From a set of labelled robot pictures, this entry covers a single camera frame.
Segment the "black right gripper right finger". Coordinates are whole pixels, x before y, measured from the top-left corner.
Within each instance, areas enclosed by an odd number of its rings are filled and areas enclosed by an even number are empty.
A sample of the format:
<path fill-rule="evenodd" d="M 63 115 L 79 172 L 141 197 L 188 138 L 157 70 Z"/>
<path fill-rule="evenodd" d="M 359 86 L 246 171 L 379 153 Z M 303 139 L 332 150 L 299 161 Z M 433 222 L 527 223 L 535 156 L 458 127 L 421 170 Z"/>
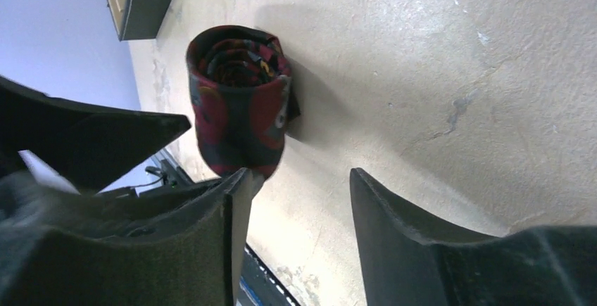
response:
<path fill-rule="evenodd" d="M 595 305 L 596 228 L 532 227 L 506 237 L 448 222 L 350 172 L 369 305 Z"/>

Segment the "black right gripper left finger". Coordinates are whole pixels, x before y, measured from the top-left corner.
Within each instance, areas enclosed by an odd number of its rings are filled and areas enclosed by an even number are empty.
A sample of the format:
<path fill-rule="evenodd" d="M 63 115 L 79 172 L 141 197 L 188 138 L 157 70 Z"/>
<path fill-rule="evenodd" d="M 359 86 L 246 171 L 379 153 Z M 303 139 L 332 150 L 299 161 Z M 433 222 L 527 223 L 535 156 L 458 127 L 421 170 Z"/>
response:
<path fill-rule="evenodd" d="M 1 180 L 2 305 L 226 305 L 220 212 L 198 192 L 107 199 Z"/>

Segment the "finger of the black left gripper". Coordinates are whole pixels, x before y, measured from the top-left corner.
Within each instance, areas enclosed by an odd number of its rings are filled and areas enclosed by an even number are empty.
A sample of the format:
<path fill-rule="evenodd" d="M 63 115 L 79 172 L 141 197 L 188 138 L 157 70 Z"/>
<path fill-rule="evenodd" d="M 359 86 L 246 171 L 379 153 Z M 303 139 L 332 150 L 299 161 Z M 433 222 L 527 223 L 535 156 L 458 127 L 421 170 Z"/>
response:
<path fill-rule="evenodd" d="M 190 127 L 184 115 L 50 97 L 1 78 L 1 151 L 30 151 L 77 189 L 104 189 Z"/>

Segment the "dark red patterned tie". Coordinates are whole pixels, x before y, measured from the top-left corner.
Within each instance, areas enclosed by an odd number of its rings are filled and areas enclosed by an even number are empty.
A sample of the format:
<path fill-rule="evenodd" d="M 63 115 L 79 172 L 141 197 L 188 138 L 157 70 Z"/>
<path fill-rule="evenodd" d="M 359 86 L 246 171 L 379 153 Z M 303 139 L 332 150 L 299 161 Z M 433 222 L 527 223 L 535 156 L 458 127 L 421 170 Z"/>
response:
<path fill-rule="evenodd" d="M 204 162 L 221 177 L 247 168 L 270 178 L 287 126 L 301 114 L 279 39 L 240 25 L 212 27 L 190 41 L 186 64 Z"/>

